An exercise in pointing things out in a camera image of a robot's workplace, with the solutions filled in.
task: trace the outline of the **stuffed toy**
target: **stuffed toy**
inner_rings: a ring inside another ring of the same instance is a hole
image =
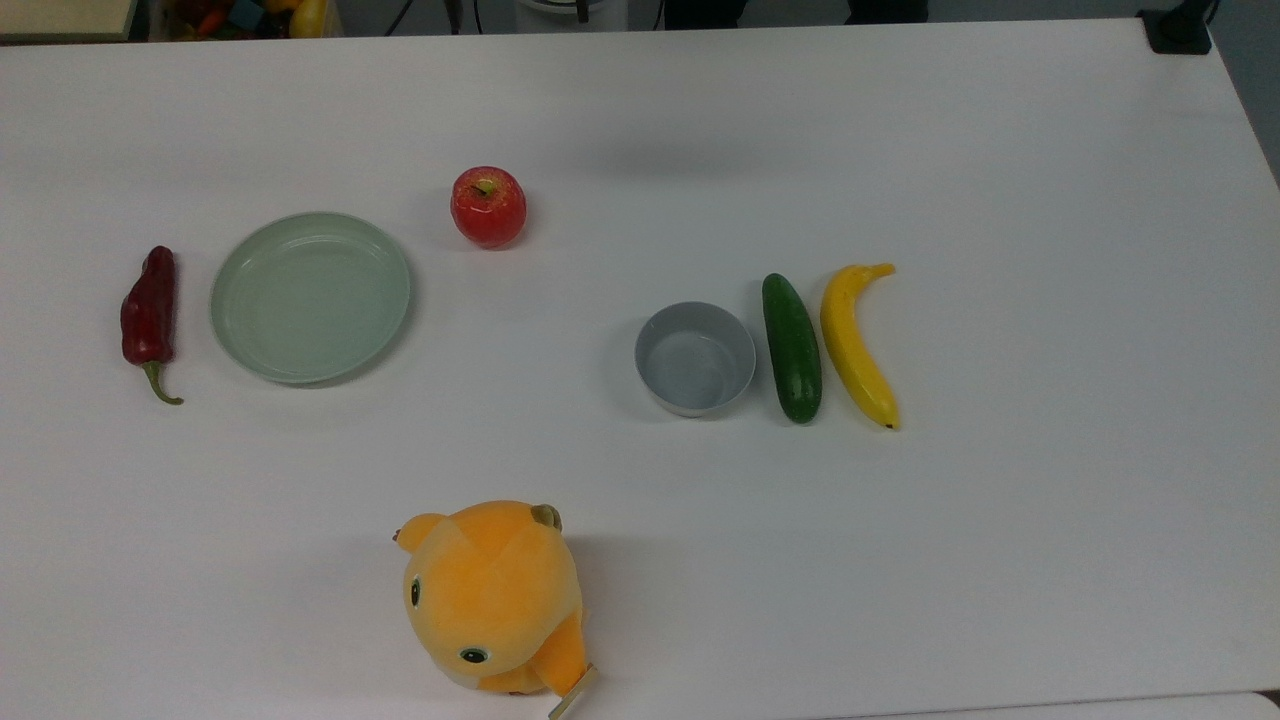
[[[561,529],[550,505],[493,501],[419,515],[396,533],[412,555],[410,624],[453,682],[566,697],[588,674],[582,592]]]

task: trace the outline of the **red apple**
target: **red apple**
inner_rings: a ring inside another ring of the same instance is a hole
[[[515,240],[529,214],[525,191],[516,178],[488,165],[458,176],[449,211],[462,234],[485,250],[497,250]]]

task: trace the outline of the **plush toy tag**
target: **plush toy tag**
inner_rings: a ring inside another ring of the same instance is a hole
[[[586,688],[594,682],[595,682],[595,665],[588,665],[586,673],[582,673],[582,676],[579,678],[577,683],[575,683],[573,687],[567,693],[564,693],[564,697],[561,698],[559,705],[557,705],[547,715],[547,720],[559,720],[566,712],[568,712],[568,706],[573,705],[573,701],[577,700],[577,696],[582,694],[582,692],[585,692]]]

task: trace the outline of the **green plate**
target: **green plate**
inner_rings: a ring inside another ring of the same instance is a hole
[[[269,380],[315,383],[364,365],[396,337],[408,264],[376,227],[337,213],[276,220],[248,236],[214,281],[214,334]]]

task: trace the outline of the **bowl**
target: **bowl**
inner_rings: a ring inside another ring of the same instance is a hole
[[[755,374],[755,342],[742,323],[708,302],[655,313],[636,337],[636,370],[658,405],[699,418],[737,400]]]

